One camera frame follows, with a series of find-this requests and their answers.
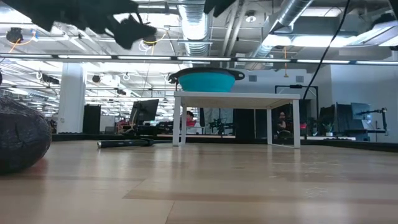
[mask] black cable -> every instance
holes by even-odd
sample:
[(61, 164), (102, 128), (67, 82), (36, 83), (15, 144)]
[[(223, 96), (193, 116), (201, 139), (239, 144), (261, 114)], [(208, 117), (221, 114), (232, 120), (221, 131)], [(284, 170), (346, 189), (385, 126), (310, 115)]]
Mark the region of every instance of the black cable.
[(338, 26), (335, 35), (332, 37), (332, 39), (331, 39), (331, 41), (329, 43), (329, 46), (326, 48), (325, 52), (322, 55), (321, 61), (319, 62), (318, 67), (315, 70), (315, 73), (313, 74), (313, 77), (312, 77), (310, 83), (308, 84), (307, 89), (305, 90), (305, 93), (304, 93), (304, 96), (303, 96), (303, 100), (305, 100), (305, 98), (307, 97), (308, 91), (309, 91), (309, 89), (310, 89), (315, 77), (317, 77), (319, 70), (321, 69), (323, 60), (325, 59), (326, 54), (328, 53), (328, 51), (330, 49), (330, 45), (333, 43), (333, 41), (336, 39), (337, 35), (340, 33), (341, 27), (343, 26), (344, 21), (346, 20), (346, 16), (347, 16), (347, 13), (348, 13), (348, 6), (349, 6), (350, 2), (351, 2), (351, 0), (347, 0), (346, 7), (344, 8), (343, 18), (341, 19), (340, 25)]

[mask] pipe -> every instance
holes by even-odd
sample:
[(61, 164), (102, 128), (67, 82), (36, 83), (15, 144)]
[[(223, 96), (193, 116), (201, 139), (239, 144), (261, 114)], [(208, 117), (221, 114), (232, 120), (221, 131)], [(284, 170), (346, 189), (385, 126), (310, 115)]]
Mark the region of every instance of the pipe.
[[(267, 18), (264, 27), (266, 27), (267, 35), (278, 28), (292, 26), (294, 22), (303, 14), (303, 12), (311, 5), (313, 0), (285, 0), (283, 1), (280, 11), (275, 20)], [(251, 55), (255, 58), (264, 58), (272, 50), (274, 46), (267, 45), (265, 39), (257, 50)]]
[(241, 8), (241, 14), (239, 15), (238, 23), (236, 24), (236, 27), (235, 27), (233, 35), (232, 35), (231, 43), (229, 43), (228, 51), (226, 53), (227, 57), (229, 57), (231, 55), (232, 50), (234, 49), (236, 38), (238, 37), (239, 30), (240, 30), (240, 27), (242, 25), (242, 21), (243, 21), (243, 19), (245, 17), (246, 9), (248, 8), (248, 4), (249, 3), (246, 0), (243, 0), (243, 5), (242, 5), (242, 8)]
[[(202, 2), (201, 0), (186, 0), (185, 2)], [(178, 6), (181, 15), (182, 33), (185, 40), (207, 40), (209, 19), (203, 12), (204, 5), (180, 5)], [(209, 44), (189, 43), (185, 44), (185, 50), (189, 56), (207, 56)]]
[(223, 48), (221, 49), (220, 57), (225, 56), (225, 51), (228, 46), (229, 38), (231, 37), (231, 32), (232, 32), (232, 28), (235, 23), (236, 14), (238, 13), (238, 8), (239, 8), (239, 1), (236, 1), (235, 5), (233, 6), (232, 11), (231, 11), (231, 17), (229, 19), (229, 24), (228, 24), (228, 27), (227, 27), (227, 30), (225, 33)]

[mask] ceiling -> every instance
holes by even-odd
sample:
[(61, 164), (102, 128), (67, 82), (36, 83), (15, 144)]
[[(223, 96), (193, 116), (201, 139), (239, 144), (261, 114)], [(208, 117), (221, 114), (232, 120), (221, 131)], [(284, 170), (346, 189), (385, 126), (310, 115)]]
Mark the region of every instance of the ceiling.
[[(157, 1), (139, 1), (146, 6), (161, 6)], [(318, 42), (317, 47), (307, 46), (308, 44), (296, 44), (286, 47), (274, 47), (269, 56), (274, 58), (304, 58), (319, 59), (326, 46), (321, 43), (319, 33), (328, 34), (327, 27), (320, 30), (316, 26), (322, 26), (322, 21), (338, 21), (341, 12), (344, 10), (345, 0), (314, 0), (310, 7), (302, 14), (301, 18), (295, 23), (297, 32), (306, 32), (307, 40), (311, 36)], [(273, 15), (280, 9), (280, 0), (247, 0), (245, 9), (243, 5), (238, 8), (236, 17), (233, 18), (232, 8), (225, 11), (218, 18), (210, 18), (208, 28), (208, 40), (210, 50), (207, 56), (220, 56), (223, 49), (224, 40), (228, 31), (228, 25), (234, 21), (233, 30), (239, 27), (238, 21), (241, 14), (252, 11), (256, 20), (248, 22), (247, 16), (243, 16), (237, 39), (232, 39), (232, 35), (227, 40), (227, 44), (232, 45), (231, 56), (236, 54), (250, 57), (251, 53), (260, 46), (265, 36), (264, 21), (268, 16)], [(371, 30), (373, 22), (381, 14), (388, 12), (389, 5), (387, 0), (355, 0), (351, 4), (350, 13), (344, 24), (344, 31), (351, 32), (352, 38), (361, 34), (366, 34)], [(187, 50), (184, 40), (182, 23), (180, 16), (176, 14), (144, 14), (141, 13), (144, 22), (149, 22), (151, 26), (158, 28), (157, 43), (153, 47), (148, 47), (142, 40), (137, 41), (131, 50), (120, 47), (115, 41), (106, 36), (95, 34), (91, 30), (78, 30), (74, 26), (56, 23), (51, 32), (47, 32), (40, 27), (32, 24), (31, 20), (13, 10), (9, 6), (0, 2), (0, 52), (18, 54), (68, 54), (68, 55), (186, 55)], [(126, 17), (126, 14), (115, 15), (118, 20)], [(24, 36), (23, 45), (14, 46), (6, 39), (6, 33), (11, 27), (22, 28)], [(347, 47), (331, 48), (328, 59), (335, 60), (382, 60), (391, 56), (389, 47), (380, 47), (379, 44), (356, 44)], [(32, 86), (32, 88), (7, 89), (0, 94), (12, 95), (22, 99), (22, 102), (41, 108), (48, 116), (57, 113), (58, 98), (60, 94), (59, 85), (50, 85), (40, 81), (42, 74), (49, 75), (61, 81), (62, 61), (60, 62), (41, 62), (33, 60), (10, 60), (5, 59), (1, 64), (3, 85)], [(172, 116), (172, 92), (175, 86), (167, 82), (170, 73), (181, 69), (197, 66), (192, 63), (100, 63), (84, 62), (82, 66), (88, 75), (86, 102), (102, 105), (104, 114), (129, 115), (133, 101), (140, 98), (159, 98), (164, 100), (159, 107), (159, 117)], [(289, 65), (289, 69), (307, 69), (311, 72), (314, 65)], [(278, 70), (284, 68), (283, 64), (273, 64), (271, 67), (263, 69)], [(98, 75), (106, 82), (95, 83), (93, 76)], [(122, 98), (110, 87), (130, 88), (127, 91), (127, 98)]]

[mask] black bean bag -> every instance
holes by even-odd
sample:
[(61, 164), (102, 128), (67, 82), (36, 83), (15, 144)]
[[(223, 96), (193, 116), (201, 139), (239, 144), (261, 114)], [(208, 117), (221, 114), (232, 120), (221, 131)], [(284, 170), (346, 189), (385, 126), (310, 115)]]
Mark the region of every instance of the black bean bag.
[(0, 175), (34, 165), (49, 149), (51, 139), (44, 115), (0, 96)]

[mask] wooden floor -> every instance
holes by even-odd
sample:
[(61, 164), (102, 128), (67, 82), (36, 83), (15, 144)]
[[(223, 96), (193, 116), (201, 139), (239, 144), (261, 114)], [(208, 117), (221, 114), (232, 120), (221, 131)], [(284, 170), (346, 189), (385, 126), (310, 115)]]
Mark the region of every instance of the wooden floor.
[(398, 155), (304, 146), (54, 142), (0, 177), (1, 224), (397, 224)]

